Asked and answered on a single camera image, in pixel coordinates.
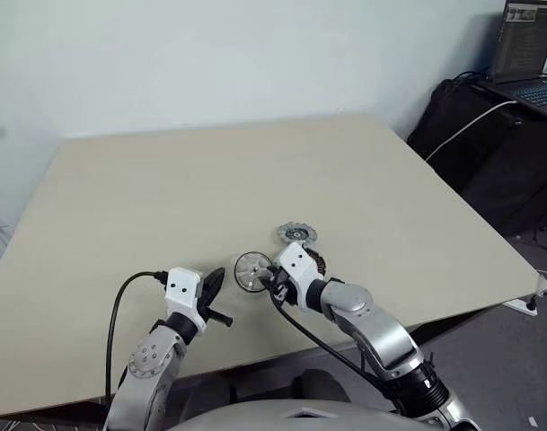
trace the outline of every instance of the power strip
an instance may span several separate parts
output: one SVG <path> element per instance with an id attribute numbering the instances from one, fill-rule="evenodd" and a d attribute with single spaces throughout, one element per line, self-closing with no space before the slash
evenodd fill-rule
<path id="1" fill-rule="evenodd" d="M 526 302 L 521 299 L 513 299 L 512 301 L 506 301 L 505 303 L 503 303 L 503 305 L 517 312 L 522 312 L 528 316 L 534 317 L 538 315 L 536 308 L 534 310 L 529 310 L 528 308 L 526 308 L 527 306 Z"/>

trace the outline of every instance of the gear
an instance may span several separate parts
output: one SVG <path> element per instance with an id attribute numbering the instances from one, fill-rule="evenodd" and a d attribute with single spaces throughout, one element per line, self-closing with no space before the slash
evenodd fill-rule
<path id="1" fill-rule="evenodd" d="M 327 264 L 325 263 L 325 259 L 315 250 L 311 249 L 304 249 L 309 256 L 311 256 L 311 259 L 313 259 L 317 263 L 317 271 L 319 271 L 319 274 L 325 275 L 325 272 L 327 272 Z"/>
<path id="2" fill-rule="evenodd" d="M 317 232 L 309 224 L 283 224 L 279 227 L 279 235 L 287 243 L 299 242 L 302 246 L 312 245 L 317 241 Z"/>
<path id="3" fill-rule="evenodd" d="M 269 273 L 268 267 L 271 260 L 263 253 L 249 251 L 242 254 L 235 262 L 234 275 L 237 285 L 245 292 L 258 293 L 265 290 L 265 286 L 259 281 Z"/>

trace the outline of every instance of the small wheel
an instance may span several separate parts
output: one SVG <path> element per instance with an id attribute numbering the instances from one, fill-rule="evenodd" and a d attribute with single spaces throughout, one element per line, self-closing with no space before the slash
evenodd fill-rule
<path id="1" fill-rule="evenodd" d="M 265 290 L 259 277 L 266 276 L 271 266 L 271 260 L 263 253 L 249 251 L 242 254 L 235 262 L 234 275 L 237 285 L 245 292 L 256 294 Z"/>

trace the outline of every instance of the table surface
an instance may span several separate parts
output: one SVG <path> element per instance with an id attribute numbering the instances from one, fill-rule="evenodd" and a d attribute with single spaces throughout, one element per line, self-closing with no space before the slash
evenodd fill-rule
<path id="1" fill-rule="evenodd" d="M 282 250 L 291 221 L 317 230 L 328 276 L 366 286 L 406 326 L 546 284 L 368 115 L 79 139 L 59 150 L 0 264 L 0 415 L 103 395 L 111 306 L 141 270 L 227 270 L 214 308 L 234 326 L 211 321 L 181 376 L 312 347 L 232 276 L 242 253 Z M 157 282 L 127 290 L 114 382 L 165 311 Z M 292 313 L 347 340 L 320 314 Z"/>

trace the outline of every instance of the brown gear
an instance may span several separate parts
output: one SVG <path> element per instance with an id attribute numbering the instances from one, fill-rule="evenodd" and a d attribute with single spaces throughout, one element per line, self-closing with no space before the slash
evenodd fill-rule
<path id="1" fill-rule="evenodd" d="M 320 274 L 325 275 L 325 272 L 327 271 L 327 264 L 325 263 L 325 259 L 315 250 L 311 250 L 311 249 L 304 249 L 304 250 L 317 263 L 317 271 L 319 271 Z"/>

